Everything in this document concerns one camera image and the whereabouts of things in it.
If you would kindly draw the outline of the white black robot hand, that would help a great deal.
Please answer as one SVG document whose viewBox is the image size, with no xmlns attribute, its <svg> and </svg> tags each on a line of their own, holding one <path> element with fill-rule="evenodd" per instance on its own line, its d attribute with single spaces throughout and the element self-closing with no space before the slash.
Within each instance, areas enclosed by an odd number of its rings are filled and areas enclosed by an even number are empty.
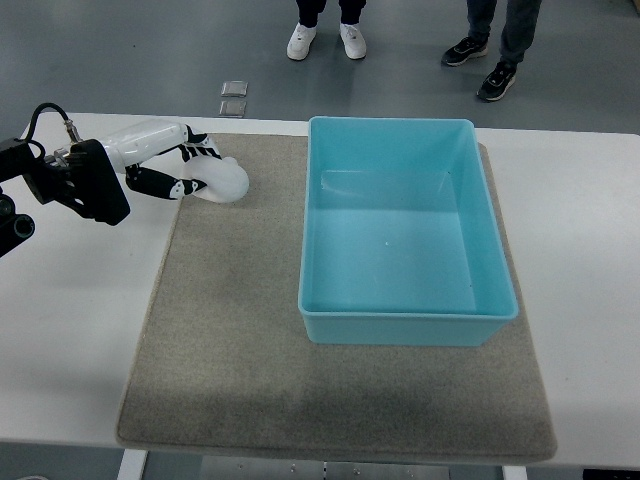
<svg viewBox="0 0 640 480">
<path fill-rule="evenodd" d="M 136 192 L 176 200 L 188 195 L 214 201 L 211 170 L 195 171 L 198 157 L 221 161 L 213 138 L 187 124 L 168 120 L 146 120 L 98 140 L 98 156 L 108 159 L 115 172 L 126 177 L 127 186 Z M 176 178 L 145 168 L 143 163 L 172 150 L 179 150 L 187 176 Z"/>
</svg>

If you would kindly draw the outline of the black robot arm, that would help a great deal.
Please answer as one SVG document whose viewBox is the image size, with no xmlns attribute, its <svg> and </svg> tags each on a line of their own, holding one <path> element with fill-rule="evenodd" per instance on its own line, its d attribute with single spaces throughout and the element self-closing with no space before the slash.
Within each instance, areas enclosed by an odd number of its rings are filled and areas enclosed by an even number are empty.
<svg viewBox="0 0 640 480">
<path fill-rule="evenodd" d="M 71 140 L 68 147 L 48 155 L 34 139 L 44 110 L 56 111 Z M 97 140 L 80 138 L 73 121 L 57 104 L 38 105 L 27 133 L 1 143 L 1 180 L 21 177 L 42 205 L 55 201 L 80 217 L 115 226 L 130 213 L 130 206 L 105 148 Z"/>
</svg>

